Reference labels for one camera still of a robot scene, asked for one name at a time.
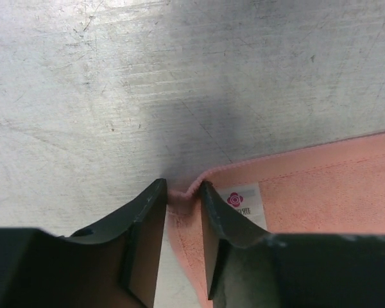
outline logo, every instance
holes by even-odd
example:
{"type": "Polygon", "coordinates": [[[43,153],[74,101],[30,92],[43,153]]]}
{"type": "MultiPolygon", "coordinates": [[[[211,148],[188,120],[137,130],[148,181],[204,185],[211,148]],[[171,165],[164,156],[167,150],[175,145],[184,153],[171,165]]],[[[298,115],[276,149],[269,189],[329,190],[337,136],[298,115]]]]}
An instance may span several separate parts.
{"type": "Polygon", "coordinates": [[[227,199],[228,204],[232,205],[233,207],[239,207],[243,201],[244,198],[236,192],[231,192],[231,195],[227,199]]]}

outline red flower emblem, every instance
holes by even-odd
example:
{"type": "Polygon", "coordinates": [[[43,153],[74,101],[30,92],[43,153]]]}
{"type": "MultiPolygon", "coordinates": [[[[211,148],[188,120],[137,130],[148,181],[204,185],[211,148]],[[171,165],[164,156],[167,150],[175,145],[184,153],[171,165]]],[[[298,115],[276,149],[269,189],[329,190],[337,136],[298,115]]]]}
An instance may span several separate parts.
{"type": "Polygon", "coordinates": [[[244,198],[236,192],[231,192],[231,195],[227,199],[228,204],[231,204],[233,207],[239,207],[242,201],[244,201],[244,198]]]}

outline towel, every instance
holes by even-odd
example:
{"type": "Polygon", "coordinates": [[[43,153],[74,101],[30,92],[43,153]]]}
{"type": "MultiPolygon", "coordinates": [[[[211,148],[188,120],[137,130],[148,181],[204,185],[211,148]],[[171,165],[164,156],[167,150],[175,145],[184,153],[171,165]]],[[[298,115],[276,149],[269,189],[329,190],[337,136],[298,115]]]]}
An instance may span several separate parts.
{"type": "Polygon", "coordinates": [[[205,308],[203,180],[270,232],[385,234],[385,133],[208,170],[185,193],[170,191],[167,208],[171,246],[205,308]]]}

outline scratched metal surface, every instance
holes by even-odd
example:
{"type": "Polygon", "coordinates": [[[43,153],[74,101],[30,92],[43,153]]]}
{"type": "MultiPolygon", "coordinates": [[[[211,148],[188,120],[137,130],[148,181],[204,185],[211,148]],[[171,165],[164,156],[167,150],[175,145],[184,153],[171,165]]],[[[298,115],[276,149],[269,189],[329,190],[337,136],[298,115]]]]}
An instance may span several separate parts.
{"type": "MultiPolygon", "coordinates": [[[[385,0],[0,1],[0,225],[385,130],[385,0]]],[[[164,240],[157,307],[197,307],[164,240]]]]}

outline fabric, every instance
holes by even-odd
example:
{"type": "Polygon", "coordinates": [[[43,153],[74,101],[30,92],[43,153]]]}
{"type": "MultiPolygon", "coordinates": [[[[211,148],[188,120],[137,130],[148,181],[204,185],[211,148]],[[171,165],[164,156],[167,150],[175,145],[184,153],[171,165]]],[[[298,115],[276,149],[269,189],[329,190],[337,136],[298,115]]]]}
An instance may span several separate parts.
{"type": "Polygon", "coordinates": [[[169,192],[168,234],[202,307],[207,300],[201,203],[216,189],[257,183],[270,232],[385,234],[385,133],[335,142],[204,172],[187,192],[169,192]]]}

